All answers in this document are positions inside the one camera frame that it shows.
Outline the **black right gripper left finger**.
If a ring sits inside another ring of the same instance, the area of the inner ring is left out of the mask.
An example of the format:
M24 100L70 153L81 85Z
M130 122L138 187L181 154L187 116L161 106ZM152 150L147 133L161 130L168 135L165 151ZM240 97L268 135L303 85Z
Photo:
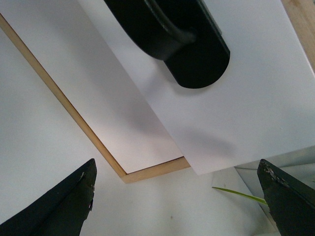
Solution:
M78 236L93 208L97 168L90 159L0 226L2 236Z

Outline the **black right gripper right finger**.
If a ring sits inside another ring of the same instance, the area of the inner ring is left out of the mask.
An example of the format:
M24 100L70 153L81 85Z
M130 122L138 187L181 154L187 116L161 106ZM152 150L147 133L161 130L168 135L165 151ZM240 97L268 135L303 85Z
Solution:
M315 234L315 190L261 159L257 176L270 214L282 236Z

